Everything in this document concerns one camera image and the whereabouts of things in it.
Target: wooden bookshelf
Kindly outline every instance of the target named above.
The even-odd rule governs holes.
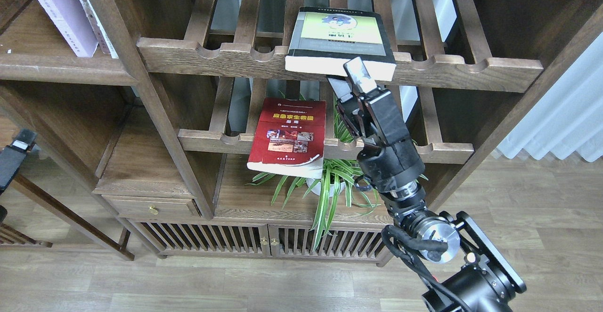
[[[260,0],[241,0],[234,31],[211,29],[217,0],[90,0],[101,22],[110,24],[120,59],[98,53],[76,58],[35,1],[0,1],[13,12],[2,13],[0,107],[19,125],[38,130],[51,157],[149,249],[159,255],[386,261],[377,252],[381,246],[373,252],[373,244],[367,252],[355,246],[360,238],[372,243],[370,233],[388,223],[381,209],[360,218],[357,207],[341,207],[335,226],[347,232],[326,239],[313,254],[305,247],[312,202],[295,198],[281,211],[269,206],[269,187],[244,185],[251,174],[243,161],[265,87],[254,87],[247,130],[233,134],[228,112],[235,77],[254,78],[260,86],[286,80],[290,98],[299,95],[300,80],[324,80],[284,70],[304,0],[286,0],[282,33],[258,32]],[[388,88],[394,95],[398,84],[419,89],[408,125],[427,163],[424,187],[433,210],[603,28],[603,0],[452,0],[458,21],[442,42],[432,0],[413,0],[421,40],[397,41],[391,0],[371,1],[395,51]],[[329,3],[347,7],[347,0]],[[123,86],[133,86],[139,99]],[[323,84],[320,94],[332,100]],[[363,146],[341,144],[329,129],[326,145],[327,156],[345,159]],[[137,201],[156,202],[159,211],[159,204],[174,206],[163,210],[167,216],[155,217],[149,205],[138,215],[132,211]]]
[[[78,58],[37,0],[31,0],[0,35],[0,78],[134,86],[119,59],[97,50]]]

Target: drawer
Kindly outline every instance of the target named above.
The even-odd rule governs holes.
[[[199,217],[192,199],[103,196],[120,217]]]

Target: cabinet door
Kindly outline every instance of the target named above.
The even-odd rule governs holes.
[[[269,225],[272,256],[379,263],[389,254],[381,241],[381,229],[337,228],[329,232],[313,249],[316,233],[310,227]]]
[[[191,224],[138,222],[144,235],[163,255],[270,256],[265,224]]]

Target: robotic arm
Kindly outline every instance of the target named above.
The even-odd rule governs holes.
[[[21,163],[35,145],[37,133],[28,129],[19,132],[15,140],[0,151],[0,194],[8,188],[13,181]],[[6,208],[0,206],[0,224],[6,218]]]
[[[328,76],[337,110],[365,148],[358,154],[364,175],[359,190],[377,189],[393,225],[383,229],[385,245],[416,272],[428,288],[423,295],[433,312],[510,312],[508,301],[526,290],[525,283],[488,237],[465,212],[439,215],[429,211],[425,190],[416,181],[425,165],[389,90],[377,86],[362,59],[344,64],[347,78]],[[471,239],[461,235],[465,230]],[[465,252],[465,265],[443,283],[437,282],[421,258],[446,263]]]

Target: white curtain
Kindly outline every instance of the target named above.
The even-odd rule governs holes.
[[[571,65],[500,143],[512,159],[522,149],[540,160],[573,152],[593,162],[603,156],[603,34]]]

